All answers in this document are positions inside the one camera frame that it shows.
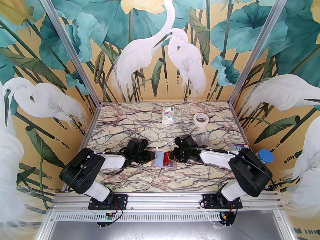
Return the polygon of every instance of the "vented metal panel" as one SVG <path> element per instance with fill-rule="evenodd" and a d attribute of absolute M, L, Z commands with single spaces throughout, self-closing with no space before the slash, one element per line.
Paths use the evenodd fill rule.
<path fill-rule="evenodd" d="M 112 222 L 106 220 L 106 212 L 58 212 L 56 221 L 64 222 Z M 219 212 L 139 212 L 123 213 L 119 222 L 206 222 L 220 221 Z"/>

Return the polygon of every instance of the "masking tape roll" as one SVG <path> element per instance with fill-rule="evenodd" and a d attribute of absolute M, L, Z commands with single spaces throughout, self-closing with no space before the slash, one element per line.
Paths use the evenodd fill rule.
<path fill-rule="evenodd" d="M 193 123 L 197 127 L 205 127 L 209 123 L 209 117 L 204 113 L 196 113 L 193 116 Z"/>

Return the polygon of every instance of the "egret beak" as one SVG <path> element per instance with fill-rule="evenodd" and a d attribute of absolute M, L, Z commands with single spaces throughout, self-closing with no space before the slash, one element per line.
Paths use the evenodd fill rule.
<path fill-rule="evenodd" d="M 172 32 L 165 34 L 165 36 L 159 41 L 157 42 L 157 44 L 153 47 L 155 48 L 157 45 L 161 44 L 163 41 L 165 41 L 167 39 L 168 36 L 172 35 Z"/>
<path fill-rule="evenodd" d="M 319 102 L 320 103 L 320 99 L 314 99 L 314 98 L 305 98 L 305 101 L 309 101 L 309 102 Z"/>
<path fill-rule="evenodd" d="M 9 94 L 11 91 L 7 92 L 4 96 L 4 121 L 5 126 L 8 127 L 8 115 L 9 115 Z"/>

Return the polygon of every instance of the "red wire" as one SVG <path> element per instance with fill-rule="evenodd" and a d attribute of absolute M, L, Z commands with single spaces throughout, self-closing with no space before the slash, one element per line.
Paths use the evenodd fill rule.
<path fill-rule="evenodd" d="M 116 214 L 118 212 L 118 203 L 117 203 L 117 201 L 114 201 L 114 202 L 115 202 L 115 205 L 116 205 L 116 210 L 115 210 L 115 214 L 112 216 L 112 218 L 115 218 Z"/>
<path fill-rule="evenodd" d="M 226 215 L 229 215 L 231 213 L 231 211 L 232 211 L 232 205 L 230 207 L 230 211 Z"/>

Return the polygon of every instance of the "red card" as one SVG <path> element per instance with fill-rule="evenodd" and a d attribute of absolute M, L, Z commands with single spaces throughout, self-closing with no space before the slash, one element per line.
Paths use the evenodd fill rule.
<path fill-rule="evenodd" d="M 167 166 L 170 164 L 169 154 L 170 154 L 170 151 L 167 151 L 164 153 L 164 156 L 163 156 L 163 165 L 164 166 Z"/>

